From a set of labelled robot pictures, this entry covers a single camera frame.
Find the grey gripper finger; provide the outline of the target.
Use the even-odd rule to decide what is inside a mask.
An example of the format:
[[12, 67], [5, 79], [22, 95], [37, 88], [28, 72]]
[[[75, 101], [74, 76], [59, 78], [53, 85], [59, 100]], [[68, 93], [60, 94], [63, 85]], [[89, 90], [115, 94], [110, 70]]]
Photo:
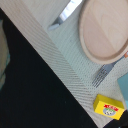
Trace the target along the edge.
[[5, 83], [5, 69], [10, 62], [9, 48], [3, 30], [3, 21], [0, 20], [0, 90]]

